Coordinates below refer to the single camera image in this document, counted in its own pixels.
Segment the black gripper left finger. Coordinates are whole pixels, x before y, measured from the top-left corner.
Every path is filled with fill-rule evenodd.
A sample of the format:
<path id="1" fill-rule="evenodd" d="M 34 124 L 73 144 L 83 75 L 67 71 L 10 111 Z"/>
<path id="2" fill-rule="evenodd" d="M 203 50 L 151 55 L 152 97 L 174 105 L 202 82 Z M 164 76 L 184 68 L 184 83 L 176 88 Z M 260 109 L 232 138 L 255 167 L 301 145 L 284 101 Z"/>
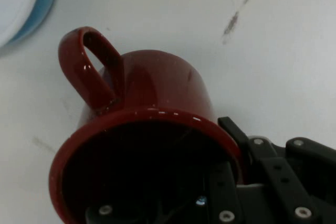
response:
<path id="1" fill-rule="evenodd" d="M 105 168 L 93 176 L 96 199 L 86 223 L 240 223 L 229 162 Z"/>

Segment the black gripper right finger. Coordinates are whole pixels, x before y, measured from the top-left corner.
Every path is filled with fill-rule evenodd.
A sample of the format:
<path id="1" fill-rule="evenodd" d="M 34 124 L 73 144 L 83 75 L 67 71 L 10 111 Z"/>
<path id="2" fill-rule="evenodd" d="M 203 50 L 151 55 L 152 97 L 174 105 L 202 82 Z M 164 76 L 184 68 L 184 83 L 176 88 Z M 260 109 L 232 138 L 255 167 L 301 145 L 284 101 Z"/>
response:
<path id="1" fill-rule="evenodd" d="M 218 125 L 240 148 L 247 178 L 228 186 L 217 205 L 220 223 L 335 223 L 335 149 L 305 137 L 280 147 L 248 137 L 228 117 Z"/>

